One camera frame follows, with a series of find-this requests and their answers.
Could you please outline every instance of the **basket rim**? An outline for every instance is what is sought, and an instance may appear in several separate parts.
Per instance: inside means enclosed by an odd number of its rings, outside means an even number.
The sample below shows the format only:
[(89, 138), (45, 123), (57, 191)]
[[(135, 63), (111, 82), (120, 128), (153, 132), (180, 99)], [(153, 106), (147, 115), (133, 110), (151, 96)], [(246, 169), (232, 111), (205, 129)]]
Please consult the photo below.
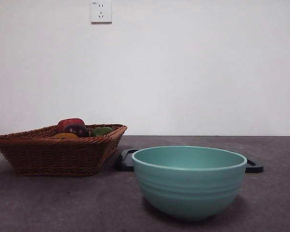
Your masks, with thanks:
[(16, 132), (16, 133), (9, 133), (9, 134), (0, 134), (0, 140), (18, 140), (18, 141), (23, 141), (23, 140), (41, 140), (41, 141), (50, 141), (50, 140), (55, 140), (55, 141), (92, 141), (92, 140), (101, 140), (105, 139), (108, 137), (113, 137), (115, 134), (118, 134), (120, 132), (124, 132), (128, 127), (122, 124), (87, 124), (85, 125), (86, 127), (100, 127), (100, 126), (117, 126), (118, 128), (116, 130), (113, 130), (112, 132), (101, 135), (101, 136), (95, 136), (95, 137), (85, 137), (85, 138), (55, 138), (55, 137), (36, 137), (36, 136), (28, 136), (25, 137), (23, 134), (25, 133), (35, 133), (43, 130), (51, 130), (57, 127), (57, 125), (52, 125), (48, 127), (42, 127), (39, 129), (33, 129), (33, 130), (28, 130), (28, 131), (22, 131), (22, 132)]

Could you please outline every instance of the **white wall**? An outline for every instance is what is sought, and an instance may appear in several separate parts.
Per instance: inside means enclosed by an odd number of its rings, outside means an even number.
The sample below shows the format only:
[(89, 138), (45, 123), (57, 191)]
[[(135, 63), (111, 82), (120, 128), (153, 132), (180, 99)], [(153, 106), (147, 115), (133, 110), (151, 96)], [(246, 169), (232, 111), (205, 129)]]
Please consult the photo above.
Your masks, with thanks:
[(290, 0), (0, 0), (0, 134), (290, 135)]

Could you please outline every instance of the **ceramic bowl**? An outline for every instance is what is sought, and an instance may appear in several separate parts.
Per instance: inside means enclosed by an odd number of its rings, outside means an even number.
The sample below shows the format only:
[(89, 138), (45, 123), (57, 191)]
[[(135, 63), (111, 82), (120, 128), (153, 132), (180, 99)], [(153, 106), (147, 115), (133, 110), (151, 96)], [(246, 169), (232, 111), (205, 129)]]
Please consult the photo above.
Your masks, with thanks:
[(227, 150), (159, 146), (132, 155), (145, 198), (160, 211), (201, 220), (226, 209), (242, 185), (247, 159)]

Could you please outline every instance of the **bowl rim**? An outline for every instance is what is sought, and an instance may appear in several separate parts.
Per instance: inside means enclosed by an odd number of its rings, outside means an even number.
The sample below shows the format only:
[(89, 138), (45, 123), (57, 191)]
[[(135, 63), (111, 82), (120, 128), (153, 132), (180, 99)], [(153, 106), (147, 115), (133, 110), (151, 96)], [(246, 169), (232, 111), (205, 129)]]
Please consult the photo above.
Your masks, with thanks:
[[(229, 152), (229, 153), (233, 153), (233, 154), (235, 154), (237, 156), (240, 156), (241, 158), (243, 158), (244, 161), (242, 163), (240, 163), (240, 164), (232, 165), (232, 166), (228, 166), (228, 167), (218, 167), (218, 168), (177, 168), (177, 167), (167, 167), (167, 166), (162, 166), (162, 165), (146, 163), (146, 162), (140, 161), (139, 159), (137, 159), (135, 157), (135, 155), (137, 153), (140, 153), (142, 151), (156, 149), (156, 148), (164, 148), (164, 147), (193, 147), (193, 148), (206, 148), (206, 149), (224, 151), (224, 152)], [(241, 167), (241, 166), (244, 166), (244, 165), (247, 164), (247, 158), (245, 156), (239, 154), (239, 153), (236, 153), (236, 152), (233, 152), (233, 151), (224, 150), (224, 149), (219, 149), (219, 148), (206, 147), (206, 146), (186, 146), (186, 145), (154, 146), (154, 147), (148, 147), (148, 148), (140, 149), (140, 150), (134, 152), (131, 157), (132, 157), (132, 160), (134, 162), (138, 162), (138, 163), (143, 164), (145, 166), (159, 168), (159, 169), (166, 169), (166, 170), (181, 170), (181, 171), (219, 171), (219, 170), (229, 170), (229, 169), (238, 168), (238, 167)]]

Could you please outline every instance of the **brown basket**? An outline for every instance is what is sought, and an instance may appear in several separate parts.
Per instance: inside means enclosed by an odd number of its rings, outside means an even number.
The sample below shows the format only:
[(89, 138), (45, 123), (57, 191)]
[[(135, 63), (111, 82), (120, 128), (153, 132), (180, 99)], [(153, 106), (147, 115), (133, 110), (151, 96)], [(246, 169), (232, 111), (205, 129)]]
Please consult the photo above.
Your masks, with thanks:
[(99, 172), (116, 150), (127, 129), (120, 124), (86, 125), (88, 130), (110, 127), (107, 135), (88, 138), (52, 138), (57, 125), (0, 135), (0, 152), (18, 175), (89, 176)]

